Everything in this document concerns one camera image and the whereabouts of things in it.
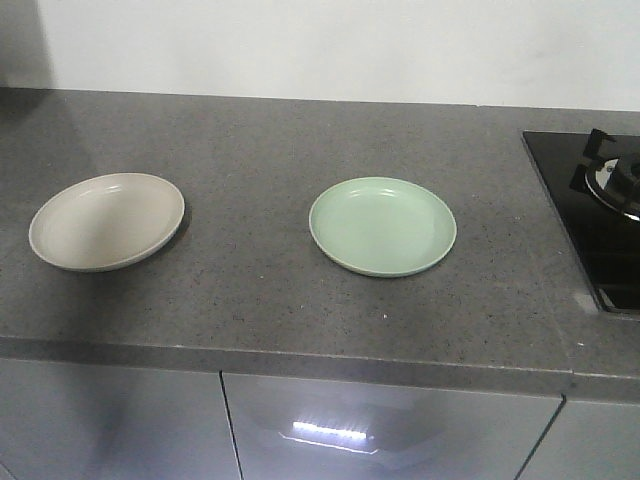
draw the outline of glossy cabinet door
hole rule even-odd
[[[224,374],[244,480],[513,480],[560,404]]]
[[[640,405],[569,400],[521,480],[640,479]]]
[[[17,480],[239,479],[219,375],[6,359],[0,464]]]

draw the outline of cabinet door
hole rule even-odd
[[[0,463],[17,480],[239,478],[217,374],[6,359]]]
[[[244,480],[513,480],[559,398],[223,374]]]
[[[637,480],[640,405],[568,401],[522,480]]]

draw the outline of beige plate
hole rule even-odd
[[[172,183],[144,173],[114,173],[51,198],[31,221],[29,243],[56,267],[115,270],[160,249],[183,215],[184,198]]]

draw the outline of cabinet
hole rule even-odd
[[[0,464],[17,480],[239,479],[217,374],[7,359]]]
[[[560,404],[295,378],[223,380],[244,480],[513,480]]]
[[[569,400],[521,480],[637,480],[640,405]]]

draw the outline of green plate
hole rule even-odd
[[[376,277],[403,277],[438,263],[453,246],[456,221],[446,203],[404,180],[355,178],[323,192],[309,229],[343,267]]]

